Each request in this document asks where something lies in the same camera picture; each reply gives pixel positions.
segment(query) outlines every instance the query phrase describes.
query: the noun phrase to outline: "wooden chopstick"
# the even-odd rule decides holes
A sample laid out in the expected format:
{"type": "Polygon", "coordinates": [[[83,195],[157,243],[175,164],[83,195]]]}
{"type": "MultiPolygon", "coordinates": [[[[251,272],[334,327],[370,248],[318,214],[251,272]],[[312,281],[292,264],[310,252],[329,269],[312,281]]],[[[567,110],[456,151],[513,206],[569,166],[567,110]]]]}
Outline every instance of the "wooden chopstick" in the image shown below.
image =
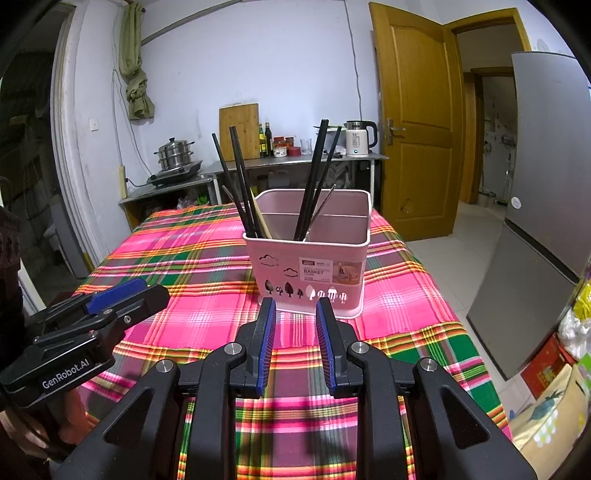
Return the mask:
{"type": "Polygon", "coordinates": [[[236,195],[236,189],[234,188],[234,183],[232,182],[232,178],[230,177],[230,172],[228,171],[228,166],[226,165],[226,161],[223,158],[222,149],[220,148],[220,144],[217,141],[216,134],[212,134],[212,137],[213,137],[213,143],[216,146],[217,156],[220,158],[220,162],[222,163],[222,168],[223,168],[224,173],[226,174],[226,178],[228,179],[228,183],[230,185],[231,192],[228,190],[228,188],[225,185],[222,185],[222,188],[224,189],[226,194],[230,197],[230,200],[234,202],[234,205],[236,205],[236,210],[238,210],[238,216],[240,217],[240,220],[242,222],[242,226],[244,227],[244,231],[248,235],[249,226],[248,226],[248,221],[246,219],[246,213],[244,212],[244,210],[242,210],[242,205],[238,201],[238,195],[236,195]]]}
{"type": "Polygon", "coordinates": [[[311,216],[310,208],[312,207],[312,199],[314,196],[314,190],[316,188],[316,180],[318,178],[318,172],[320,170],[320,163],[322,162],[322,152],[324,150],[324,141],[326,139],[326,131],[328,130],[329,121],[325,118],[320,123],[320,129],[318,130],[318,137],[316,137],[316,144],[314,146],[314,153],[312,154],[312,165],[308,172],[308,178],[306,180],[306,188],[304,189],[304,196],[301,201],[300,214],[298,215],[297,224],[295,226],[294,240],[301,242],[306,235],[304,227],[310,220],[307,219],[311,216]]]}
{"type": "Polygon", "coordinates": [[[261,224],[261,232],[262,232],[262,238],[273,238],[273,236],[271,235],[271,231],[269,230],[269,227],[267,227],[267,223],[265,221],[265,219],[263,218],[261,209],[258,207],[258,203],[256,202],[256,198],[252,198],[252,204],[255,207],[255,213],[256,216],[258,217],[259,223],[261,224]]]}
{"type": "MultiPolygon", "coordinates": [[[[318,199],[320,197],[320,192],[322,192],[322,185],[324,185],[324,181],[326,180],[326,175],[329,172],[330,162],[332,161],[332,157],[335,154],[336,144],[339,142],[339,135],[340,135],[341,128],[342,127],[339,126],[336,129],[336,135],[333,140],[333,144],[330,146],[330,151],[329,151],[328,157],[326,157],[326,164],[324,165],[324,170],[322,171],[322,175],[320,176],[320,180],[318,181],[318,188],[316,189],[316,192],[314,193],[314,199],[312,200],[312,208],[311,208],[312,212],[314,212],[316,210],[316,205],[318,205],[318,199]]],[[[314,218],[312,218],[309,221],[309,223],[305,226],[304,236],[306,236],[306,233],[308,232],[308,230],[310,230],[310,227],[311,227],[313,221],[314,221],[314,218]]]]}
{"type": "Polygon", "coordinates": [[[236,162],[236,173],[238,175],[238,184],[240,185],[240,192],[242,193],[242,201],[244,202],[244,211],[246,213],[246,220],[249,230],[246,233],[250,238],[256,238],[257,232],[255,227],[254,216],[252,214],[251,204],[248,201],[248,194],[246,192],[246,178],[244,177],[246,169],[242,170],[244,160],[242,159],[242,151],[240,149],[240,140],[238,140],[238,132],[236,127],[230,127],[230,139],[232,140],[232,149],[234,150],[234,159],[236,162]]]}

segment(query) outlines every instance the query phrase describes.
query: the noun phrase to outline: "black mount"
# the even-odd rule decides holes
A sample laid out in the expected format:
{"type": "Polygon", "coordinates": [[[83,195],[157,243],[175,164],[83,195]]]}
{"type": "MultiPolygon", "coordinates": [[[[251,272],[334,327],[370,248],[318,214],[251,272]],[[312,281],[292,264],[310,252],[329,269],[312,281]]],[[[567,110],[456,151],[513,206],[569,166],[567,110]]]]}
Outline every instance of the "black mount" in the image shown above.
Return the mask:
{"type": "MultiPolygon", "coordinates": [[[[204,360],[158,361],[67,457],[54,478],[164,480],[177,476],[184,419],[194,397],[187,480],[236,478],[235,400],[260,398],[268,380],[275,302],[204,360]]],[[[398,396],[405,397],[417,480],[534,480],[535,472],[476,402],[432,358],[393,360],[316,307],[325,380],[335,398],[357,397],[357,480],[408,478],[398,396]]]]}
{"type": "Polygon", "coordinates": [[[112,367],[125,331],[166,308],[168,299],[162,285],[136,278],[38,312],[23,333],[27,346],[0,371],[0,410],[27,410],[47,431],[49,455],[65,459],[73,446],[58,436],[63,394],[112,367]]]}
{"type": "Polygon", "coordinates": [[[157,362],[58,469],[56,480],[176,478],[190,397],[195,397],[185,478],[236,478],[235,399],[260,398],[275,336],[275,301],[204,360],[157,362]]]}
{"type": "Polygon", "coordinates": [[[330,300],[316,306],[326,385],[358,397],[357,480],[408,478],[398,395],[405,397],[418,480],[534,480],[535,472],[474,399],[432,358],[415,365],[360,342],[330,300]]]}

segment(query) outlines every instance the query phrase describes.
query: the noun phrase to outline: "white kettle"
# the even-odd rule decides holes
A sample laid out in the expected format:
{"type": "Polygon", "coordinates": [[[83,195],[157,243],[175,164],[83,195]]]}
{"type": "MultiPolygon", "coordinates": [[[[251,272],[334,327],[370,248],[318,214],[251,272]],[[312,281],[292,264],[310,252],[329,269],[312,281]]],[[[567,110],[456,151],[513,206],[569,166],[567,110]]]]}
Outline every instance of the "white kettle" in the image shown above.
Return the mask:
{"type": "Polygon", "coordinates": [[[367,157],[369,149],[378,143],[378,126],[371,121],[349,120],[345,124],[347,127],[347,156],[348,157],[367,157]],[[374,131],[374,141],[369,143],[369,134],[367,127],[374,131]]]}

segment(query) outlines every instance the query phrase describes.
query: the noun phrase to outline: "gray refrigerator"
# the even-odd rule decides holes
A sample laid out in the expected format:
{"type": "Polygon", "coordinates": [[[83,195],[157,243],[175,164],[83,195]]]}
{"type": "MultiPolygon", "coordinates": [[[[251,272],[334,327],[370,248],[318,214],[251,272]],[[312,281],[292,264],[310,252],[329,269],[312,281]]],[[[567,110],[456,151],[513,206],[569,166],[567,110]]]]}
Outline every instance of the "gray refrigerator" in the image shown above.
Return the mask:
{"type": "Polygon", "coordinates": [[[566,55],[512,55],[518,141],[502,234],[468,312],[505,378],[555,330],[591,253],[591,98],[566,55]]]}

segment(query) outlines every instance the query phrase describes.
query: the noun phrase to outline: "product label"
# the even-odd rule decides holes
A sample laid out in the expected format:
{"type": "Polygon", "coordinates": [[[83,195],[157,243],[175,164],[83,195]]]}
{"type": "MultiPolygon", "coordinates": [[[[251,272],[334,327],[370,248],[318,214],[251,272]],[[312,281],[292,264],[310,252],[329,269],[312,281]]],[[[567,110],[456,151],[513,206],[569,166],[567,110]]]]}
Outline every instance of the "product label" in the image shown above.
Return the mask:
{"type": "Polygon", "coordinates": [[[351,135],[351,140],[352,140],[352,145],[354,147],[359,147],[361,145],[361,135],[359,135],[358,133],[353,133],[351,135]]]}
{"type": "Polygon", "coordinates": [[[300,257],[300,278],[303,281],[332,282],[332,260],[300,257]]]}
{"type": "Polygon", "coordinates": [[[362,262],[340,262],[300,257],[300,279],[341,285],[357,285],[361,281],[362,262]]]}

